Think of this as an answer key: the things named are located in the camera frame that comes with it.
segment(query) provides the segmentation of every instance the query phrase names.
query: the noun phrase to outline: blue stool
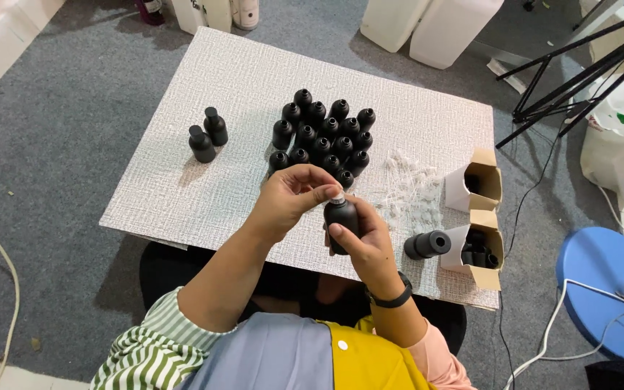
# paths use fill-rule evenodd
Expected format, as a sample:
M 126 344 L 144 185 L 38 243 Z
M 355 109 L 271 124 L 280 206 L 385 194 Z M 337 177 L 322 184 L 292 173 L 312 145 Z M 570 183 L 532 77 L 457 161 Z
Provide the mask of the blue stool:
M 604 227 L 585 227 L 571 233 L 560 248 L 555 267 L 558 288 L 572 279 L 614 293 L 624 294 L 624 236 Z M 572 283 L 564 300 L 572 322 L 593 346 L 603 330 L 624 313 L 624 303 Z M 603 352 L 624 359 L 624 316 L 608 327 Z

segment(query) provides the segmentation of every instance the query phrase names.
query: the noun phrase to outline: white textured board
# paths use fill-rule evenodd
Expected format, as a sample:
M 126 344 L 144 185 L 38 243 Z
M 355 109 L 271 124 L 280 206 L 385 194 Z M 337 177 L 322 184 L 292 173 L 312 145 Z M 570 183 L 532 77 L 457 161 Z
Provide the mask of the white textured board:
M 357 196 L 377 193 L 389 150 L 435 166 L 444 177 L 469 162 L 474 146 L 493 145 L 492 108 L 389 81 L 200 27 L 179 64 L 100 225 L 177 244 L 218 249 L 245 221 L 264 179 L 273 123 L 300 88 L 328 107 L 348 100 L 351 114 L 373 108 L 370 165 L 356 179 Z M 210 164 L 195 161 L 188 128 L 201 125 L 212 105 L 230 141 Z M 442 224 L 468 223 L 468 214 L 442 210 Z M 329 257 L 322 208 L 302 217 L 267 260 L 357 279 L 348 256 Z M 410 227 L 392 231 L 399 269 L 417 294 L 497 308 L 496 291 L 477 289 L 466 275 L 440 269 L 438 258 L 412 261 L 403 254 Z

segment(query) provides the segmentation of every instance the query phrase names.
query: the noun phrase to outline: gray carpet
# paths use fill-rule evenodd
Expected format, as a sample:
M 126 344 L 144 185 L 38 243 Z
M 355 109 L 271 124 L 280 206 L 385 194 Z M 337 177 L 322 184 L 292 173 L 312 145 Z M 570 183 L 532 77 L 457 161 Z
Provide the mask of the gray carpet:
M 525 13 L 508 1 L 479 36 L 525 56 L 550 51 L 579 17 L 576 5 L 554 2 Z M 487 60 L 464 54 L 438 71 L 390 54 L 358 32 L 363 0 L 263 0 L 262 21 L 249 39 L 369 74 L 490 104 L 495 138 L 511 131 L 519 95 L 496 83 Z M 0 80 L 0 241 L 18 268 L 22 306 L 11 364 L 89 381 L 112 340 L 143 316 L 138 257 L 146 244 L 98 226 L 115 185 L 167 88 L 191 37 L 140 22 L 130 0 L 68 0 Z M 586 65 L 555 61 L 542 89 Z M 524 191 L 537 180 L 559 118 L 549 118 L 498 153 L 506 192 L 500 225 L 511 233 Z M 556 147 L 546 179 L 527 198 L 517 241 L 503 273 L 503 329 L 515 366 L 533 356 L 555 304 L 553 266 L 571 230 L 613 227 L 598 190 L 581 175 L 580 126 Z M 13 311 L 13 284 L 0 258 L 0 355 Z M 501 388 L 509 375 L 494 313 L 468 309 L 459 358 L 473 384 Z M 30 338 L 42 341 L 35 352 Z M 551 355 L 591 349 L 562 313 L 551 332 Z M 540 362 L 519 389 L 585 389 L 583 366 Z

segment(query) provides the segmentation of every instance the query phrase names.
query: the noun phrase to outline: pile of white droppers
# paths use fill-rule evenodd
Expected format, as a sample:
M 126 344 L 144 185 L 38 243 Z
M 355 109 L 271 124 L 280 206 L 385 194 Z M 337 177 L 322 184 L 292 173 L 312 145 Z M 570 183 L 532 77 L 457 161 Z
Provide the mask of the pile of white droppers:
M 375 205 L 389 229 L 410 227 L 411 234 L 418 234 L 440 228 L 442 181 L 437 178 L 437 169 L 421 165 L 398 149 L 388 153 L 384 165 L 386 181 L 382 183 L 382 190 L 385 197 L 378 197 Z

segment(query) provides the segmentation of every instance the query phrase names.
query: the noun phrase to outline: black tripod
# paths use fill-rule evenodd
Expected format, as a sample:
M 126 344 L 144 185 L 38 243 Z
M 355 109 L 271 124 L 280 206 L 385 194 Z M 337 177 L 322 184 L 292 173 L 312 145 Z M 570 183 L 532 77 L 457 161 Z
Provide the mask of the black tripod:
M 526 129 L 536 124 L 536 122 L 541 120 L 543 117 L 558 114 L 560 112 L 570 111 L 571 113 L 576 114 L 576 117 L 574 120 L 572 120 L 572 122 L 568 123 L 568 125 L 558 133 L 558 138 L 562 137 L 563 135 L 567 134 L 567 132 L 569 132 L 569 130 L 572 129 L 579 121 L 584 119 L 584 117 L 588 113 L 594 110 L 594 107 L 602 102 L 603 99 L 606 98 L 606 96 L 613 92 L 613 90 L 615 90 L 624 81 L 624 73 L 620 75 L 620 77 L 608 88 L 606 88 L 606 90 L 603 91 L 603 93 L 601 93 L 599 96 L 595 96 L 590 100 L 567 104 L 572 96 L 575 96 L 579 91 L 584 90 L 587 86 L 589 86 L 597 78 L 601 77 L 603 74 L 611 70 L 614 66 L 619 66 L 620 63 L 624 62 L 624 44 L 620 45 L 620 47 L 608 53 L 604 58 L 601 58 L 599 61 L 594 62 L 594 64 L 584 69 L 578 75 L 572 77 L 572 79 L 567 81 L 565 84 L 560 85 L 558 88 L 547 94 L 539 101 L 533 103 L 528 108 L 524 108 L 526 101 L 531 96 L 531 93 L 536 87 L 536 84 L 538 84 L 538 82 L 541 80 L 543 72 L 546 70 L 546 67 L 553 57 L 566 53 L 571 49 L 575 49 L 576 47 L 579 47 L 608 33 L 612 33 L 613 31 L 621 29 L 622 27 L 624 27 L 624 21 L 614 24 L 607 29 L 595 32 L 594 34 L 591 34 L 582 40 L 578 40 L 574 43 L 567 45 L 566 47 L 546 54 L 541 58 L 537 58 L 536 60 L 533 60 L 526 65 L 513 69 L 512 71 L 509 71 L 503 75 L 499 75 L 496 78 L 496 80 L 498 81 L 502 80 L 503 78 L 507 78 L 513 74 L 519 73 L 522 70 L 530 68 L 534 65 L 541 64 L 541 67 L 538 68 L 538 71 L 536 71 L 536 74 L 534 75 L 531 84 L 529 84 L 529 86 L 526 88 L 526 91 L 524 91 L 524 93 L 521 95 L 519 103 L 516 105 L 515 110 L 512 112 L 512 122 L 516 124 L 522 124 L 521 127 L 516 129 L 512 134 L 508 135 L 505 139 L 495 145 L 495 148 L 499 149 L 502 146 L 507 145 L 509 141 L 512 141 L 515 137 L 522 134 Z

